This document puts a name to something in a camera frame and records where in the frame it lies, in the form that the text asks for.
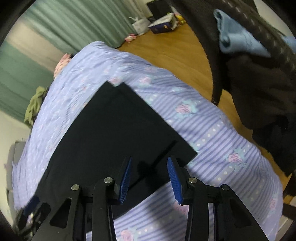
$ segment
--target metal screw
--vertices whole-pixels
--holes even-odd
[[[113,179],[111,178],[111,177],[106,177],[105,179],[104,179],[104,182],[105,183],[111,183],[113,181]]]
[[[76,190],[78,190],[80,187],[79,187],[79,185],[78,184],[74,184],[72,187],[71,187],[71,189],[73,190],[73,191],[76,191]]]
[[[228,191],[230,189],[230,187],[226,184],[223,184],[221,187],[224,191]]]
[[[197,179],[196,179],[195,177],[190,177],[190,178],[188,179],[188,181],[189,181],[190,183],[196,183],[196,182],[197,182]]]

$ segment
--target bed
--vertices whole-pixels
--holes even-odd
[[[230,185],[269,240],[275,239],[282,184],[260,150],[235,131],[219,108],[171,72],[103,42],[82,49],[50,86],[22,156],[13,166],[16,210],[34,195],[59,141],[106,81],[114,86],[125,82],[144,99],[198,152],[186,166],[190,174],[208,185]],[[114,221],[117,240],[183,240],[187,213],[188,206],[177,204],[167,183]]]

